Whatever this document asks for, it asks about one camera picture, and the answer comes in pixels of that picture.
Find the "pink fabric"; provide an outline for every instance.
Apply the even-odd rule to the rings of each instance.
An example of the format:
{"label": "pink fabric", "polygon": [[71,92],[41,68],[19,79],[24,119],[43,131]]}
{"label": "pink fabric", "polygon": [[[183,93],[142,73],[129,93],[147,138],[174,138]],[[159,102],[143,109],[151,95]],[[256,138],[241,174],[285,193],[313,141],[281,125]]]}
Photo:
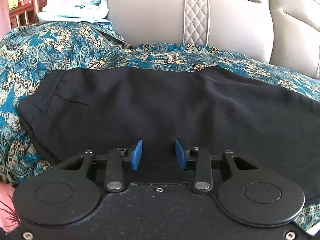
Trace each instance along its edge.
{"label": "pink fabric", "polygon": [[20,224],[12,203],[13,192],[14,188],[11,185],[0,183],[0,227],[7,233]]}

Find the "black fabric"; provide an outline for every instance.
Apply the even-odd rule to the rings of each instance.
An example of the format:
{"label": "black fabric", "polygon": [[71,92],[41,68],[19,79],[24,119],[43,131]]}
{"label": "black fabric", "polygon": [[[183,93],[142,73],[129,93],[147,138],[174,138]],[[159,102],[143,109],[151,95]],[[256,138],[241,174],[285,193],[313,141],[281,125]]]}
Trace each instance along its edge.
{"label": "black fabric", "polygon": [[122,67],[53,71],[18,111],[39,154],[54,164],[142,139],[139,169],[156,177],[172,171],[179,138],[184,148],[234,150],[298,183],[311,203],[320,195],[319,107],[219,67],[195,73]]}
{"label": "black fabric", "polygon": [[6,231],[4,231],[2,228],[0,228],[0,236],[5,237],[7,235]]}

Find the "leather seat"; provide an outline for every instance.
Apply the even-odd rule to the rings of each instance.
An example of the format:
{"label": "leather seat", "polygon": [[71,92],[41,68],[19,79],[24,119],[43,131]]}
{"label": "leather seat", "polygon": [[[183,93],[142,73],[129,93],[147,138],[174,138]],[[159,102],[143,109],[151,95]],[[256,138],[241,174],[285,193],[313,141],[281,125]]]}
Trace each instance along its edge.
{"label": "leather seat", "polygon": [[320,0],[108,0],[127,43],[208,45],[319,79]]}

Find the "round black disc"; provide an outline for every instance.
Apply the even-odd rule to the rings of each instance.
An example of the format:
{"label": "round black disc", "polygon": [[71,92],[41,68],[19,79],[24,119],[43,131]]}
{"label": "round black disc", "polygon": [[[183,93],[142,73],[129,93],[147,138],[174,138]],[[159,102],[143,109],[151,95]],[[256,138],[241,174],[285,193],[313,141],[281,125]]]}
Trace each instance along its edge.
{"label": "round black disc", "polygon": [[217,198],[231,217],[261,227],[289,223],[305,201],[297,184],[267,169],[234,172],[219,187]]}
{"label": "round black disc", "polygon": [[13,195],[21,218],[61,226],[80,220],[98,205],[99,188],[77,171],[52,169],[42,174],[22,183]]}

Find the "paisley fabric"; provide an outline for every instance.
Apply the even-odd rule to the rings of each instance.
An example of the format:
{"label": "paisley fabric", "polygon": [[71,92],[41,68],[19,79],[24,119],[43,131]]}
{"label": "paisley fabric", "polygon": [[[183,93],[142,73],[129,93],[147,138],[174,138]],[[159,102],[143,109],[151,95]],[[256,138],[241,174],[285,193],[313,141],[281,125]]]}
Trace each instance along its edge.
{"label": "paisley fabric", "polygon": [[[320,82],[232,51],[189,44],[145,44],[128,49],[123,39],[86,23],[47,23],[12,30],[0,43],[0,176],[18,184],[50,168],[20,124],[16,106],[33,94],[53,69],[131,66],[198,71],[218,65],[240,75],[282,86],[320,102]],[[320,202],[304,208],[298,223],[320,221]]]}

